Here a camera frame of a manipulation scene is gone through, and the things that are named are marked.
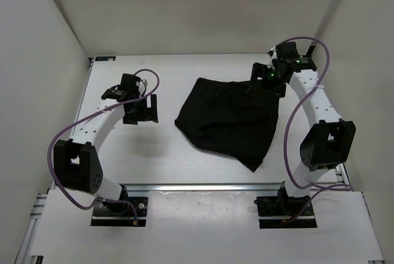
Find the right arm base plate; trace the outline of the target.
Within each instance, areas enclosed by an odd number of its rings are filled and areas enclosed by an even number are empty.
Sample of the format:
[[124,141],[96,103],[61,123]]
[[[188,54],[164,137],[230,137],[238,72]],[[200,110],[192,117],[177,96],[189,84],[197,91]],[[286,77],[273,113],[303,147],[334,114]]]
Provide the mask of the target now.
[[313,206],[309,196],[258,196],[257,206],[260,229],[317,228]]

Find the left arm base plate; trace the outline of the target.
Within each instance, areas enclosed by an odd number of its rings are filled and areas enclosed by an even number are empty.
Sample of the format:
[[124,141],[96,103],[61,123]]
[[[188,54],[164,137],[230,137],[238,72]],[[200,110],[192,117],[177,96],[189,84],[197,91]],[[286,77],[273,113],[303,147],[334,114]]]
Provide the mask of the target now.
[[94,206],[91,216],[91,226],[145,227],[147,223],[148,197],[129,196],[127,200],[137,211],[138,222],[134,222],[134,211],[128,204],[119,207],[108,203],[98,203]]

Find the black skirt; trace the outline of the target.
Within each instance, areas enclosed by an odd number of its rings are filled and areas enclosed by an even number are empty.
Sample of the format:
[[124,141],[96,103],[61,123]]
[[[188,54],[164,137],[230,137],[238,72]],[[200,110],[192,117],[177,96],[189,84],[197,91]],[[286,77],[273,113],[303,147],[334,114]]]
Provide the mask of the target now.
[[279,97],[247,82],[198,78],[174,121],[198,149],[236,158],[255,172],[276,131]]

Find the left blue table label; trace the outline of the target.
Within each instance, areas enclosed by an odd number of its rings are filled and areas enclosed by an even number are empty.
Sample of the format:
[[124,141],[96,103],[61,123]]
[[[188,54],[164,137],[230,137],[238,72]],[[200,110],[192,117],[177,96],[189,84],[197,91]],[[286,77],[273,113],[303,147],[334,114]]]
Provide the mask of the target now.
[[96,62],[112,62],[116,60],[116,56],[96,56]]

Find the aluminium frame rail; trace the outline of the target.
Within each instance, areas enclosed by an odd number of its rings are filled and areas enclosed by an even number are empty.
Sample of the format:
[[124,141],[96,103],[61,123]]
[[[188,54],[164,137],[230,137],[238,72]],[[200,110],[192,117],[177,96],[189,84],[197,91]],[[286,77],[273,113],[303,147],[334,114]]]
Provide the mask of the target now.
[[125,184],[129,191],[273,191],[280,183],[247,184]]

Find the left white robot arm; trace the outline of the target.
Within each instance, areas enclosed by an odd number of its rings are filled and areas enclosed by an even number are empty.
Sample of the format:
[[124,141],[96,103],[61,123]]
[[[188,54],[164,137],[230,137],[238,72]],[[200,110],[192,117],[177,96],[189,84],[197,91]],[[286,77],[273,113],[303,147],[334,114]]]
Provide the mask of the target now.
[[81,122],[68,140],[57,140],[53,147],[53,170],[60,185],[107,201],[108,208],[116,215],[127,212],[129,200],[124,186],[104,176],[99,150],[119,121],[132,125],[157,123],[157,95],[107,89],[94,117]]

